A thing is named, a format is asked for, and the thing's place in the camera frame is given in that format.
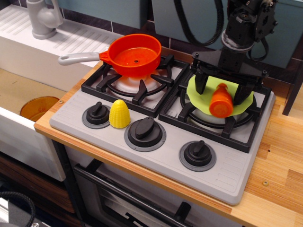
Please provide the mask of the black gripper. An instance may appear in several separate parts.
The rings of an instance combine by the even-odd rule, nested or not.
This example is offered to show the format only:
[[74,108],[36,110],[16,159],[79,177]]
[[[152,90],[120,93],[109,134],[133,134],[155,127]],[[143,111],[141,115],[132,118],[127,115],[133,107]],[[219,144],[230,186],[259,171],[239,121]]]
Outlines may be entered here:
[[263,79],[269,76],[266,70],[246,57],[245,53],[236,53],[227,49],[216,51],[193,52],[192,71],[195,73],[195,87],[198,94],[203,94],[208,77],[223,79],[239,84],[233,99],[234,105],[246,100]]

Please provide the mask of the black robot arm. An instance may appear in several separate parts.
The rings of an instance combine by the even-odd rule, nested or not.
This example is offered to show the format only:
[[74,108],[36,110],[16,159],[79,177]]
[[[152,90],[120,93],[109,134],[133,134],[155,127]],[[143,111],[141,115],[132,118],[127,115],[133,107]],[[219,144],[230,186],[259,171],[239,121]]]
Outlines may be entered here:
[[255,62],[264,57],[253,58],[251,49],[255,43],[262,42],[268,52],[265,37],[277,26],[276,4],[276,0],[229,1],[228,24],[221,35],[222,49],[192,54],[198,94],[203,94],[209,76],[237,84],[233,98],[235,105],[241,104],[252,91],[261,87],[268,73],[257,69]]

